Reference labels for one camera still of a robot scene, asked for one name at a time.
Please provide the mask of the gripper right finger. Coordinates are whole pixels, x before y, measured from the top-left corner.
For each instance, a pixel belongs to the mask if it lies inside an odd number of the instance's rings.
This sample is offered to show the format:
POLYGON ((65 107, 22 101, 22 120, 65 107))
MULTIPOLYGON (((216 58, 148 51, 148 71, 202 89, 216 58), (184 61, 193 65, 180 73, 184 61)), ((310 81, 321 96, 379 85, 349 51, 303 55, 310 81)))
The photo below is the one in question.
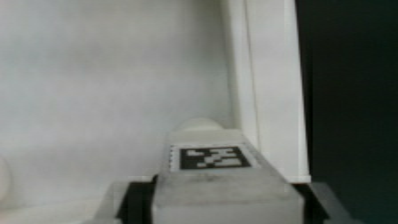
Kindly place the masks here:
POLYGON ((324 182, 294 185, 305 197, 305 224, 365 224, 354 218, 324 182))

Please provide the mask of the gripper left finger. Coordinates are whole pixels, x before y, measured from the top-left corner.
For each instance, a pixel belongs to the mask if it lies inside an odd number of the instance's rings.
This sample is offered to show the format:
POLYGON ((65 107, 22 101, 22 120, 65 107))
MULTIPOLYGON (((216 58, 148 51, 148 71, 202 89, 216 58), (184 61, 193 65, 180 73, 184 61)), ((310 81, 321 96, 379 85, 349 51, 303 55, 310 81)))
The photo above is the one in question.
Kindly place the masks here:
POLYGON ((100 208, 84 224, 154 224, 157 176, 132 176, 109 187, 100 208))

